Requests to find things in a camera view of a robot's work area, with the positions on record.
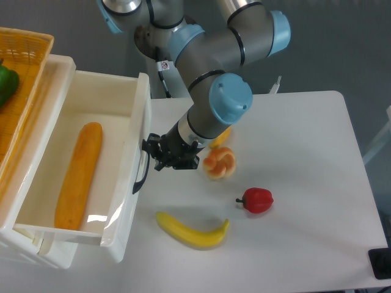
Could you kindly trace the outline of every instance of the white drawer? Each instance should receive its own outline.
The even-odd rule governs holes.
[[[137,202],[133,184],[144,171],[141,142],[150,120],[146,74],[127,78],[76,71],[14,228],[46,241],[108,247],[120,261]],[[54,212],[62,181],[79,131],[91,121],[102,125],[103,142],[83,223],[79,231],[57,229]]]

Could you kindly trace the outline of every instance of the banana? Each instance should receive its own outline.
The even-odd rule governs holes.
[[[219,244],[224,239],[225,232],[230,225],[227,219],[219,228],[208,232],[197,231],[185,226],[165,212],[157,212],[156,221],[167,234],[195,248],[208,248]]]
[[[220,134],[219,136],[217,136],[214,141],[212,141],[210,144],[209,144],[209,147],[210,148],[218,148],[219,146],[221,146],[228,138],[228,136],[230,136],[230,133],[231,133],[231,129],[232,129],[232,125],[229,126],[222,134]]]

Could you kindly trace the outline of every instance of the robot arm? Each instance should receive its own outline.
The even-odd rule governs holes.
[[[112,32],[150,23],[170,29],[183,22],[183,0],[97,0]]]
[[[226,71],[270,56],[290,41],[288,20],[281,12],[267,13],[261,2],[251,0],[219,0],[219,5],[226,30],[209,36],[200,26],[187,25],[169,40],[171,58],[194,104],[167,134],[148,138],[156,170],[197,168],[197,153],[252,104],[248,84]]]

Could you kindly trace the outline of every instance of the toy vegetable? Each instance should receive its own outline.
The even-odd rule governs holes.
[[[14,70],[2,66],[4,59],[0,60],[0,107],[16,92],[19,86],[19,75]]]
[[[247,189],[242,199],[236,199],[237,203],[242,203],[244,208],[253,214],[267,211],[273,204],[273,201],[269,190],[257,187]]]

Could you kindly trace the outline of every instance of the white table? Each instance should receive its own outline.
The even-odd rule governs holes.
[[[153,100],[152,132],[166,133],[190,105]],[[151,166],[120,264],[98,247],[79,247],[68,270],[0,261],[1,291],[283,293],[391,284],[371,271],[368,250],[387,242],[339,93],[255,95],[226,145],[238,168],[224,182],[209,181],[201,167]],[[265,214],[235,203],[254,186],[273,193]],[[194,228],[225,218],[231,227],[220,247],[194,250],[158,227],[156,211]]]

